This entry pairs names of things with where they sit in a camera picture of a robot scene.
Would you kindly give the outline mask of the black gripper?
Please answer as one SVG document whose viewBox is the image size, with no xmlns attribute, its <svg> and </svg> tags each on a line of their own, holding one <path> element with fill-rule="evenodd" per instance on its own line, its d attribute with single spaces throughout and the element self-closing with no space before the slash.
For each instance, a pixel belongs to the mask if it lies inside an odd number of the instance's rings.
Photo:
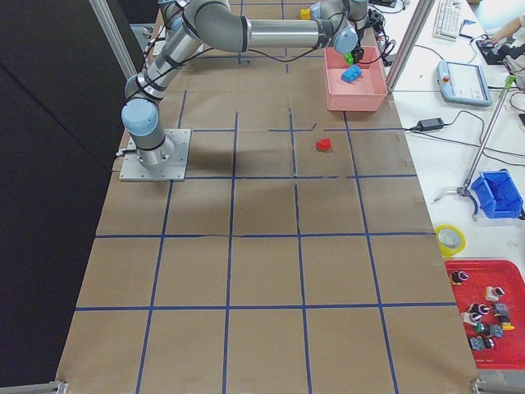
<svg viewBox="0 0 525 394">
<path fill-rule="evenodd" d="M 377 46 L 377 38 L 382 32 L 384 18 L 379 11 L 368 10 L 366 14 L 355 21 L 359 43 L 364 46 Z M 364 49 L 356 47 L 352 52 L 353 64 L 358 64 L 363 60 Z"/>
</svg>

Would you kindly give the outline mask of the person hand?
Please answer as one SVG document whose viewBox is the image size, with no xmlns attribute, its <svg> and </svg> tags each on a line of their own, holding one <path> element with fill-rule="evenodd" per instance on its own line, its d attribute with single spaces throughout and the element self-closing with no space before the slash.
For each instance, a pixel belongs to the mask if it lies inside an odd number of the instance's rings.
<svg viewBox="0 0 525 394">
<path fill-rule="evenodd" d="M 499 43 L 502 39 L 507 39 L 524 27 L 524 14 L 516 16 L 511 21 L 501 27 L 495 34 L 490 37 L 494 44 Z"/>
</svg>

